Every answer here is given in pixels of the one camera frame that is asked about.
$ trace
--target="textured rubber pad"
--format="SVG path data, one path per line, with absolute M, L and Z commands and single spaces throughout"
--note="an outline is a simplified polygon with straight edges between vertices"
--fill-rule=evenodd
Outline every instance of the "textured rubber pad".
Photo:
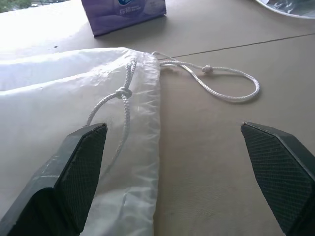
M 287 236 L 315 235 L 315 157 L 291 134 L 242 126 L 257 183 Z
M 77 236 L 98 184 L 107 126 L 84 127 L 63 141 L 0 221 L 0 236 Z

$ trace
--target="white rope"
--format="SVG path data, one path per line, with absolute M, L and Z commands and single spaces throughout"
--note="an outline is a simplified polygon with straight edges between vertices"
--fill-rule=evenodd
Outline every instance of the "white rope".
M 212 95 L 221 98 L 225 101 L 229 101 L 229 102 L 245 102 L 248 101 L 252 98 L 254 98 L 260 90 L 260 85 L 259 82 L 251 75 L 246 74 L 240 70 L 235 70 L 235 69 L 230 69 L 230 68 L 226 68 L 226 67 L 211 67 L 209 65 L 207 66 L 197 66 L 191 63 L 187 63 L 187 62 L 181 62 L 181 61 L 177 61 L 165 54 L 162 53 L 158 53 L 158 52 L 153 52 L 152 55 L 160 55 L 160 56 L 164 56 L 166 58 L 168 58 L 169 60 L 166 61 L 162 61 L 160 62 L 160 66 L 161 67 L 165 67 L 165 66 L 178 66 L 183 68 L 184 70 L 186 70 L 188 73 L 190 73 L 200 84 L 201 86 L 203 86 L 209 93 L 211 93 Z M 114 154 L 114 157 L 112 159 L 112 162 L 108 165 L 107 169 L 105 170 L 104 173 L 101 174 L 101 176 L 104 176 L 105 174 L 107 174 L 110 169 L 112 168 L 112 166 L 115 164 L 119 154 L 121 153 L 124 144 L 127 140 L 127 137 L 129 135 L 129 131 L 130 131 L 130 105 L 129 105 L 129 101 L 128 99 L 132 96 L 132 91 L 129 89 L 134 71 L 136 69 L 137 66 L 137 60 L 136 59 L 132 59 L 131 62 L 126 66 L 126 81 L 123 87 L 120 87 L 118 90 L 116 90 L 113 94 L 108 95 L 107 97 L 105 97 L 104 99 L 102 99 L 93 109 L 93 111 L 91 112 L 91 114 L 89 115 L 88 121 L 87 121 L 87 126 L 91 125 L 91 122 L 94 118 L 94 116 L 96 115 L 96 113 L 98 112 L 98 110 L 109 100 L 114 99 L 114 98 L 118 98 L 118 99 L 122 99 L 123 103 L 124 103 L 124 108 L 125 108 L 125 124 L 124 124 L 124 131 L 123 131 L 123 137 L 122 140 L 120 141 L 120 143 L 118 144 L 118 147 L 116 149 L 116 152 Z M 228 96 L 228 95 L 224 95 L 224 94 L 220 94 L 214 90 L 212 90 L 211 88 L 209 88 L 207 85 L 205 85 L 199 78 L 198 76 L 189 68 L 195 68 L 195 69 L 200 69 L 202 70 L 204 73 L 212 73 L 214 70 L 218 70 L 218 71 L 227 71 L 227 72 L 231 72 L 231 73 L 235 73 L 235 74 L 239 74 L 244 76 L 245 78 L 249 79 L 250 81 L 252 81 L 255 84 L 256 90 L 255 92 L 251 93 L 250 95 L 247 96 L 242 96 L 242 97 L 232 97 L 232 96 Z
M 124 109 L 125 109 L 125 123 L 124 123 L 123 137 L 118 144 L 118 147 L 115 151 L 115 154 L 114 154 L 114 157 L 113 157 L 111 163 L 108 165 L 106 171 L 104 173 L 102 173 L 102 176 L 107 174 L 110 171 L 110 169 L 112 168 L 112 166 L 115 164 L 119 154 L 121 153 L 121 151 L 123 149 L 123 146 L 127 140 L 127 137 L 129 135 L 129 131 L 130 131 L 130 105 L 129 105 L 128 99 L 132 96 L 132 91 L 129 89 L 129 86 L 130 86 L 134 71 L 136 69 L 136 66 L 137 66 L 137 60 L 136 59 L 132 59 L 131 62 L 126 65 L 126 81 L 125 81 L 124 86 L 120 87 L 113 94 L 108 95 L 107 97 L 102 99 L 94 107 L 94 109 L 91 112 L 91 114 L 89 115 L 89 118 L 87 121 L 87 126 L 91 125 L 91 122 L 92 122 L 94 116 L 96 115 L 96 113 L 98 112 L 98 110 L 109 100 L 114 99 L 114 98 L 118 98 L 118 99 L 123 100 Z
M 195 80 L 197 80 L 198 83 L 200 83 L 201 86 L 204 87 L 205 90 L 207 90 L 209 93 L 211 93 L 212 95 L 228 101 L 228 102 L 245 102 L 245 101 L 249 101 L 251 99 L 253 99 L 260 90 L 260 85 L 259 82 L 257 81 L 257 79 L 255 79 L 253 76 L 244 73 L 243 71 L 240 70 L 235 70 L 235 69 L 231 69 L 231 68 L 227 68 L 227 67 L 211 67 L 210 65 L 207 66 L 197 66 L 195 64 L 191 64 L 191 63 L 187 63 L 187 62 L 181 62 L 178 60 L 175 60 L 165 54 L 159 53 L 159 52 L 153 52 L 152 55 L 157 56 L 163 56 L 166 57 L 169 60 L 166 61 L 161 61 L 159 64 L 161 67 L 166 67 L 166 66 L 178 66 L 181 67 L 182 69 L 186 70 L 189 74 L 191 74 Z M 256 87 L 255 91 L 253 93 L 251 93 L 250 95 L 247 96 L 241 96 L 241 97 L 233 97 L 233 96 L 228 96 L 228 95 L 224 95 L 221 93 L 218 93 L 214 90 L 212 90 L 211 88 L 209 88 L 205 83 L 203 83 L 198 76 L 189 68 L 195 68 L 195 69 L 200 69 L 202 70 L 202 72 L 204 73 L 212 73 L 213 71 L 217 70 L 217 71 L 226 71 L 226 72 L 230 72 L 230 73 L 234 73 L 234 74 L 239 74 L 241 76 L 244 76 L 245 78 L 249 79 L 250 81 L 252 81 Z

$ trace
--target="beige table surface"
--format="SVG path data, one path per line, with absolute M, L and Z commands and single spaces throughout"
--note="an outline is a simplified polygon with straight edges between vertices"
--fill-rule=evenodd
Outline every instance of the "beige table surface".
M 259 98 L 235 105 L 212 97 L 184 71 L 162 72 L 155 235 L 281 236 L 240 125 L 249 120 L 282 129 L 315 153 L 315 22 L 280 16 L 251 0 L 166 2 L 167 17 L 97 39 L 75 0 L 0 14 L 0 59 L 129 47 L 255 76 Z M 229 95 L 253 89 L 237 76 L 201 78 Z

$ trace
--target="purple tissue box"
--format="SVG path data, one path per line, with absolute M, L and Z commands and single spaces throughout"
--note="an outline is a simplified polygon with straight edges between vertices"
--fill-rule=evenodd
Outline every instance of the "purple tissue box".
M 82 0 L 94 36 L 166 14 L 165 0 Z

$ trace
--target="knot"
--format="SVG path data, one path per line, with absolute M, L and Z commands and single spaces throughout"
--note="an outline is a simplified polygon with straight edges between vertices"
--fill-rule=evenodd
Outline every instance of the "knot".
M 122 99 L 122 95 L 125 95 L 126 98 L 130 98 L 132 96 L 132 91 L 125 87 L 120 87 L 116 90 L 116 94 L 119 95 L 117 98 Z
M 211 67 L 210 65 L 207 65 L 207 66 L 202 68 L 202 72 L 203 73 L 212 73 L 213 72 L 213 67 Z

